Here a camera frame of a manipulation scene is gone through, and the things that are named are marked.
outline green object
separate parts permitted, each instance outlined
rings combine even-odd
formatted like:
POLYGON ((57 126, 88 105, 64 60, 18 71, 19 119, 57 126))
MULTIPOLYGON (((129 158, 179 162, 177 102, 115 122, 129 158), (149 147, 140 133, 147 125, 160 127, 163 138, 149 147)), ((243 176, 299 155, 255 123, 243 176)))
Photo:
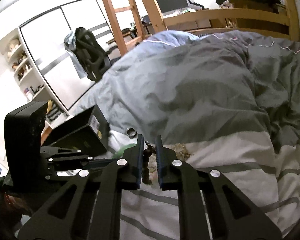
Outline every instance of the green object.
POLYGON ((128 144, 128 145, 122 146, 122 147, 120 148, 120 150, 117 151, 117 152, 115 153, 114 158, 118 158, 118 157, 121 158, 122 155, 123 155, 123 152, 124 152, 126 149, 131 148, 131 147, 134 147, 134 146, 136 146, 135 143, 130 143, 130 144, 128 144))

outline sliding wardrobe door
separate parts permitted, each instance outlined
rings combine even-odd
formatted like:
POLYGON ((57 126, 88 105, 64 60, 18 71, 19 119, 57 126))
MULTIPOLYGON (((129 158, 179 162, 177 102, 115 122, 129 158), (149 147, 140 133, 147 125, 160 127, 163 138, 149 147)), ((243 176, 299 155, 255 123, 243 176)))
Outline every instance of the sliding wardrobe door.
POLYGON ((61 7, 72 30, 83 27, 92 31, 97 42, 106 48, 113 34, 96 0, 81 0, 61 7))
POLYGON ((48 12, 20 29, 40 73, 69 109, 94 82, 86 77, 79 78, 64 48, 64 38, 70 27, 62 10, 48 12))

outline black box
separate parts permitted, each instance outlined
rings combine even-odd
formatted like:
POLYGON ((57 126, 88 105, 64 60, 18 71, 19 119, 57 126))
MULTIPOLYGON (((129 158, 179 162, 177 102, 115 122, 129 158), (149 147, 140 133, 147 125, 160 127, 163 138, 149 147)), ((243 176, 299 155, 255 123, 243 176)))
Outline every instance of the black box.
POLYGON ((52 130, 43 146, 82 150, 92 157, 107 152, 109 124, 97 105, 52 130))

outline wooden bunk bed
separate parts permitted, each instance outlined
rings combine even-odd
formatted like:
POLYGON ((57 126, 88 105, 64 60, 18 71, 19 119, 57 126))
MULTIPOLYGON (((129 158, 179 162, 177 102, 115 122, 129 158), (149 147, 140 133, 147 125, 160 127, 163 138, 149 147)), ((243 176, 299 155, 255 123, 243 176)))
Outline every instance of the wooden bunk bed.
MULTIPOLYGON (((136 1, 129 0, 130 6, 123 8, 114 8, 111 0, 102 0, 109 18, 109 22, 114 34, 114 39, 118 45, 120 54, 123 56, 129 49, 133 48, 135 44, 147 38, 144 28, 141 23, 140 15, 137 9, 136 1), (138 36, 133 40, 125 43, 116 13, 131 10, 136 25, 138 36)), ((220 19, 221 22, 226 22, 227 26, 221 28, 205 28, 197 30, 189 30, 194 34, 209 34, 209 33, 222 33, 238 29, 241 31, 249 31, 260 33, 264 36, 272 36, 274 38, 286 38, 291 41, 299 41, 299 20, 297 8, 294 0, 285 0, 286 5, 284 12, 274 13, 265 10, 249 9, 249 8, 227 8, 227 9, 213 9, 213 10, 199 10, 196 12, 187 12, 185 14, 163 18, 160 8, 156 0, 142 0, 146 11, 149 15, 151 24, 155 33, 165 31, 169 26, 182 24, 187 22, 195 22, 203 19, 214 20, 220 19), (265 30, 262 28, 245 28, 237 24, 237 20, 255 20, 259 22, 268 22, 268 24, 283 25, 287 29, 286 33, 279 32, 278 30, 265 30)))

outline wooden ladder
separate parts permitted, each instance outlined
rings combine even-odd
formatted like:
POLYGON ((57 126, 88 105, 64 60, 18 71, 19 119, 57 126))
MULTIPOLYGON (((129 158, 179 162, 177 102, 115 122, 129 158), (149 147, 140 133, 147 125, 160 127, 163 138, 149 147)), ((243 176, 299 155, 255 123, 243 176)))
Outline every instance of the wooden ladder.
POLYGON ((137 42, 141 42, 145 38, 145 32, 141 23, 141 18, 137 9, 136 0, 128 0, 129 6, 114 9, 111 0, 102 0, 109 18, 109 22, 113 31, 115 42, 118 45, 121 56, 126 54, 128 50, 135 46, 137 42), (138 36, 131 41, 125 43, 123 35, 118 23, 116 13, 124 11, 132 11, 134 22, 136 24, 138 36))

